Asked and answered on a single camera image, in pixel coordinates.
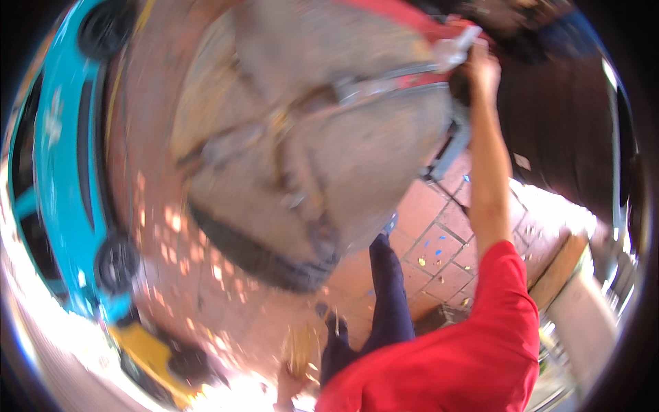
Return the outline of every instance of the dark pants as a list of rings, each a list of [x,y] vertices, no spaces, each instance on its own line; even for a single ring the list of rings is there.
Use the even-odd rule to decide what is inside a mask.
[[[371,334],[361,351],[353,351],[348,345],[346,322],[339,319],[337,336],[336,318],[333,315],[328,317],[328,344],[323,351],[320,369],[321,387],[329,382],[332,376],[367,353],[415,338],[401,263],[389,246],[389,239],[385,235],[378,235],[369,252],[376,296]]]

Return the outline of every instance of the tire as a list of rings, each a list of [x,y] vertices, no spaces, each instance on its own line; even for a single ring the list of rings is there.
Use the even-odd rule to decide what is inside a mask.
[[[193,203],[190,202],[189,206],[197,226],[226,259],[270,286],[294,293],[315,292],[336,266],[336,262],[292,262],[213,220]]]
[[[140,255],[125,237],[112,237],[97,255],[97,279],[110,294],[130,291],[132,279],[140,267]]]
[[[126,44],[135,24],[134,7],[121,0],[105,0],[82,19],[78,47],[90,59],[103,61]]]
[[[180,352],[173,352],[167,367],[172,375],[190,385],[207,382],[213,375],[206,352],[197,347],[187,347]]]

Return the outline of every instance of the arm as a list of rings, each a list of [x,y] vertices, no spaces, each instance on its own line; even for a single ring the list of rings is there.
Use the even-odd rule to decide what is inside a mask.
[[[499,360],[515,363],[521,376],[534,382],[538,309],[527,293],[524,262],[511,243],[502,242],[510,242],[512,235],[508,214],[511,164],[496,111],[500,68],[489,58],[487,47],[475,44],[467,70],[471,79],[473,159],[469,217],[479,261],[470,320],[483,333],[483,340],[503,349],[497,351]]]
[[[294,412],[293,398],[309,384],[309,379],[295,378],[286,363],[282,363],[277,374],[277,403],[273,404],[275,412]]]
[[[469,219],[476,235],[478,261],[499,241],[510,241],[508,178],[510,158],[503,143],[496,92],[500,67],[487,47],[474,44],[467,62],[471,80],[471,208]]]

